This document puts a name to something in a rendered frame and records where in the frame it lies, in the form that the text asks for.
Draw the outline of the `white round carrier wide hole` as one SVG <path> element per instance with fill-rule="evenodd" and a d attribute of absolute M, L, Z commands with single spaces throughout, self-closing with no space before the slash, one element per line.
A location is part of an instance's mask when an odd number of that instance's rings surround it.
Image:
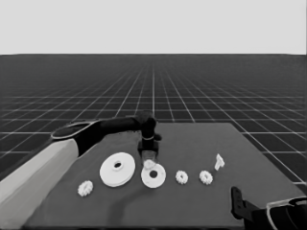
<path fill-rule="evenodd" d="M 151 173 L 156 172 L 156 177 L 151 177 Z M 163 185 L 166 180 L 166 171 L 160 164 L 156 164 L 152 169 L 142 169 L 141 179 L 145 186 L 154 189 Z"/>

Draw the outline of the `small white T-shaped piece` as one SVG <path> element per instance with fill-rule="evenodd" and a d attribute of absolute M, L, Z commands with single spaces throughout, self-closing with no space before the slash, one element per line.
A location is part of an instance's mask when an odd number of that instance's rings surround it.
<path fill-rule="evenodd" d="M 219 154 L 217 154 L 214 169 L 218 171 L 223 166 L 224 166 L 224 159 Z"/>

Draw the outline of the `large thick white disc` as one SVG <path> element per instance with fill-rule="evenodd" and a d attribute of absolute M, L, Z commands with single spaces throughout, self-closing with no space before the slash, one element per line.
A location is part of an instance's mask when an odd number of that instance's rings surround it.
<path fill-rule="evenodd" d="M 134 172 L 134 158 L 129 153 L 116 152 L 102 163 L 99 175 L 108 187 L 119 187 L 126 184 Z"/>

